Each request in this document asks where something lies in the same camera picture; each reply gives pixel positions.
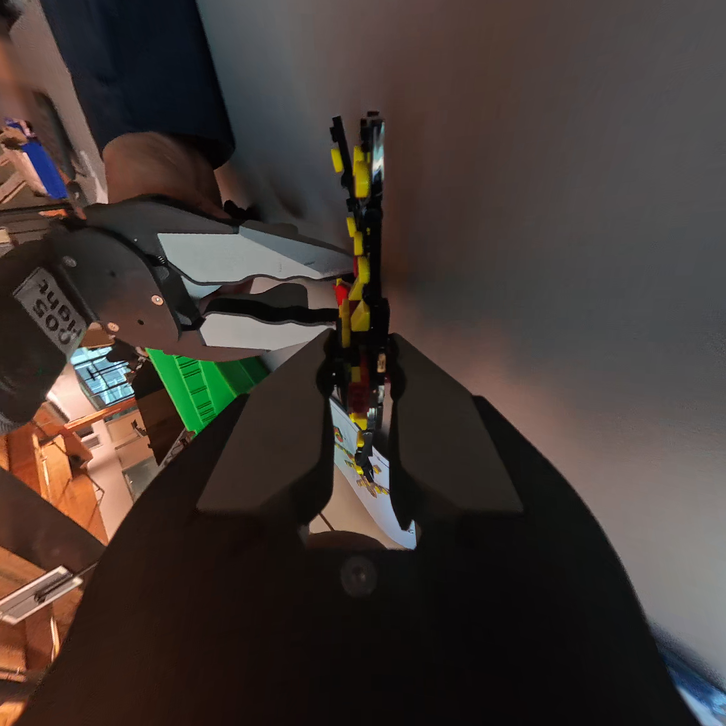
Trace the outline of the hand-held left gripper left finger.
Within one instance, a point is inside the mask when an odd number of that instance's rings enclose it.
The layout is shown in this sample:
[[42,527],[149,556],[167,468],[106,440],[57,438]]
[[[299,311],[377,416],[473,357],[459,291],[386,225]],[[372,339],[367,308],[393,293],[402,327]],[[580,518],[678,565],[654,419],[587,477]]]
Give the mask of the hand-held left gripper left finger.
[[334,434],[324,330],[256,386],[197,501],[210,516],[307,526],[329,503]]

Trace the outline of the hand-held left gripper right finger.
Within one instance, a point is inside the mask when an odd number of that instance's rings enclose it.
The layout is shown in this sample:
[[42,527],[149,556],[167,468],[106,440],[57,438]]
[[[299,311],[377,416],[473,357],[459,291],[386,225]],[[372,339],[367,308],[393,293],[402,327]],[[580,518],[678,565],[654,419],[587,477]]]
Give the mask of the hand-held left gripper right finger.
[[523,504],[473,395],[402,335],[390,338],[389,491],[404,528]]

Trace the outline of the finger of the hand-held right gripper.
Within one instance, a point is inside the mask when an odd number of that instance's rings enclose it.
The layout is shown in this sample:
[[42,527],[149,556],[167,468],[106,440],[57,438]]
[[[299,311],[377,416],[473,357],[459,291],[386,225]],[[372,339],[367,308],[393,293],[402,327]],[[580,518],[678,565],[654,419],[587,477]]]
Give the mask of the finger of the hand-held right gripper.
[[[205,316],[217,299],[253,301],[274,307],[302,306],[331,309],[336,299],[332,282],[241,282],[236,285],[199,285],[198,307]],[[242,357],[266,354],[279,360],[314,340],[329,324],[264,322],[248,314],[212,312],[201,326],[204,344],[213,349],[242,349]]]
[[354,258],[288,223],[246,222],[237,231],[160,232],[169,264],[190,282],[225,285],[258,277],[313,281],[353,273]]

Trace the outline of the black yellow red lego model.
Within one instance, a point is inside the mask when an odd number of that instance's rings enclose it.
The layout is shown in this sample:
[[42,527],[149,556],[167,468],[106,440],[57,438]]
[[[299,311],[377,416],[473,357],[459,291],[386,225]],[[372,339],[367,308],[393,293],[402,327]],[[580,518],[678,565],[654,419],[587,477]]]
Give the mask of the black yellow red lego model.
[[351,281],[335,281],[335,392],[356,431],[354,470],[373,484],[372,456],[375,433],[383,424],[391,314],[382,279],[385,121],[379,111],[367,112],[353,147],[340,116],[332,119],[330,135],[334,170],[347,194],[346,225],[353,242]]

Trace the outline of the person's right forearm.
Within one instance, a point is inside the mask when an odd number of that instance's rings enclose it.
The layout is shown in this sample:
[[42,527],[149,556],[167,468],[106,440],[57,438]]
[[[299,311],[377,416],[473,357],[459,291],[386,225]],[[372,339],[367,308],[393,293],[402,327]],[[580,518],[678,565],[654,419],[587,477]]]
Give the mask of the person's right forearm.
[[224,218],[234,135],[194,1],[48,1],[110,203],[169,197]]

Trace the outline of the green plastic bin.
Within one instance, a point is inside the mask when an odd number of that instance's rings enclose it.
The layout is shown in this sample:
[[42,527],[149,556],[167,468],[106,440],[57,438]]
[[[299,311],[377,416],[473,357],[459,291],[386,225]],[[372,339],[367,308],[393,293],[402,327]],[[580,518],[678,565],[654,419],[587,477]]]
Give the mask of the green plastic bin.
[[186,430],[194,434],[268,376],[268,369],[258,357],[213,362],[154,349],[146,352]]

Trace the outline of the printed instruction sheet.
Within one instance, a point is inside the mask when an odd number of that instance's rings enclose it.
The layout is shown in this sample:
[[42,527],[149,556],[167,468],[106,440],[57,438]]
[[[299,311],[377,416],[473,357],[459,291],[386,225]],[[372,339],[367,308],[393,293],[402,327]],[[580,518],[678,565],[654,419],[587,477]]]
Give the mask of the printed instruction sheet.
[[414,524],[402,529],[394,513],[389,484],[389,461],[373,447],[369,457],[372,477],[355,461],[359,429],[334,398],[330,400],[334,436],[334,463],[379,529],[397,546],[415,549]]

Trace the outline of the window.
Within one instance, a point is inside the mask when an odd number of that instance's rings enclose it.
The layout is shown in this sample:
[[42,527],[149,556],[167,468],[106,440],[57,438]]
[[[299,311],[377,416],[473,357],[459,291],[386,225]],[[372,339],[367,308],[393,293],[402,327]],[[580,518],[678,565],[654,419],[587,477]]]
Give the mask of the window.
[[134,397],[126,360],[112,361],[112,346],[77,349],[70,358],[81,390],[95,410],[127,402]]

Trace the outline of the wooden furniture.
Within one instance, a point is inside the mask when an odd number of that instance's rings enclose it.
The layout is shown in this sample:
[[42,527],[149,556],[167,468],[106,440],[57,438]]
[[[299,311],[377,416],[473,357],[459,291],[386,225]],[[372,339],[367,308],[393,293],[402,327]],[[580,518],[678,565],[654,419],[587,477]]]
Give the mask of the wooden furniture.
[[[2,435],[2,473],[108,545],[133,504],[121,450],[139,438],[137,412],[130,399],[68,418],[44,402],[28,424]],[[71,587],[22,621],[2,622],[2,686],[21,689],[52,664],[83,594],[83,585]]]

